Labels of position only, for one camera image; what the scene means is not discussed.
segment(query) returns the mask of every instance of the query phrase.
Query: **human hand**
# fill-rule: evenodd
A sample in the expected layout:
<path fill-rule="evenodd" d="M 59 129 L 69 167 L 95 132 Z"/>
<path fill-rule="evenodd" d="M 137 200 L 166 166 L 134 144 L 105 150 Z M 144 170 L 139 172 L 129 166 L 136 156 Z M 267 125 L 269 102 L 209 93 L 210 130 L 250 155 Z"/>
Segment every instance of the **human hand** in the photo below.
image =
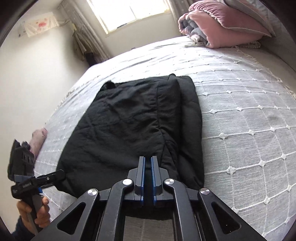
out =
<path fill-rule="evenodd" d="M 45 228 L 50 224 L 50 214 L 49 214 L 49 200 L 47 197 L 42 199 L 43 206 L 37 212 L 37 218 L 34 222 L 39 225 L 40 228 Z M 20 216 L 24 226 L 31 232 L 34 233 L 33 227 L 31 226 L 27 213 L 32 211 L 31 207 L 23 201 L 17 202 L 17 209 L 19 210 Z"/>

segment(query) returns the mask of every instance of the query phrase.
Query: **window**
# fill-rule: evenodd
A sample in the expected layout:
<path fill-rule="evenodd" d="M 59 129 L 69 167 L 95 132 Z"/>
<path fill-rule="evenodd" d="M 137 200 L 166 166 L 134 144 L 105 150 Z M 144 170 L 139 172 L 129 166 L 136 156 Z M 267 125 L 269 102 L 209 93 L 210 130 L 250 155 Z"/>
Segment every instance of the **window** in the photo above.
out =
<path fill-rule="evenodd" d="M 168 10 L 165 0 L 89 0 L 106 33 Z"/>

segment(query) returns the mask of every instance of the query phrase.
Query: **textured bed cover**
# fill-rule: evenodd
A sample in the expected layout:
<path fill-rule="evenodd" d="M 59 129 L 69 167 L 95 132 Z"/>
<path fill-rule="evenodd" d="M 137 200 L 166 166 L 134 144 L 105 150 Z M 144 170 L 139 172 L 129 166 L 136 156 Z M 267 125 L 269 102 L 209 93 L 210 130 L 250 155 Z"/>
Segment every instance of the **textured bed cover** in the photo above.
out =
<path fill-rule="evenodd" d="M 296 100 L 281 79 L 238 48 L 185 47 L 191 43 L 187 37 L 169 39 L 91 67 L 46 123 L 35 174 L 55 171 L 106 81 L 188 75 L 202 110 L 205 186 L 267 240 L 281 240 L 296 218 Z M 52 219 L 75 201 L 54 187 L 44 194 Z M 159 233 L 173 240 L 170 221 L 127 218 L 125 232 L 125 240 L 158 240 Z"/>

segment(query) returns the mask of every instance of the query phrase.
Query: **wall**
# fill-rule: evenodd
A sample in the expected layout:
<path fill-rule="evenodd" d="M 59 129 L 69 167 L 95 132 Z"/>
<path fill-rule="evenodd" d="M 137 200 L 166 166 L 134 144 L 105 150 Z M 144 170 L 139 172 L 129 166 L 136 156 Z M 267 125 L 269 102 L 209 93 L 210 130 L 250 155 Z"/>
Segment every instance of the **wall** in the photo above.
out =
<path fill-rule="evenodd" d="M 22 19 L 51 11 L 48 2 L 39 0 Z M 0 216 L 10 231 L 18 218 L 17 201 L 10 193 L 13 182 L 7 178 L 12 142 L 29 141 L 87 70 L 72 50 L 69 26 L 31 38 L 18 38 L 17 26 L 0 48 Z"/>
<path fill-rule="evenodd" d="M 178 26 L 170 12 L 130 23 L 107 35 L 87 0 L 75 0 L 75 2 L 112 56 L 134 47 L 180 36 Z"/>

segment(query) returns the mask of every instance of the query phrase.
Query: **folded black garment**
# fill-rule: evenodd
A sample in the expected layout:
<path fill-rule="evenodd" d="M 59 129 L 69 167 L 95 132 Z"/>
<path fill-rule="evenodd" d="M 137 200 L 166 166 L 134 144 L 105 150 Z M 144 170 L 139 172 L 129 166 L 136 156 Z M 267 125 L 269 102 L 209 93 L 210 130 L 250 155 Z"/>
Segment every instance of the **folded black garment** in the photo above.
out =
<path fill-rule="evenodd" d="M 139 156 L 157 156 L 171 178 L 189 188 L 204 183 L 202 117 L 188 76 L 106 82 L 75 127 L 57 169 L 57 189 L 75 197 L 104 190 L 127 177 Z"/>

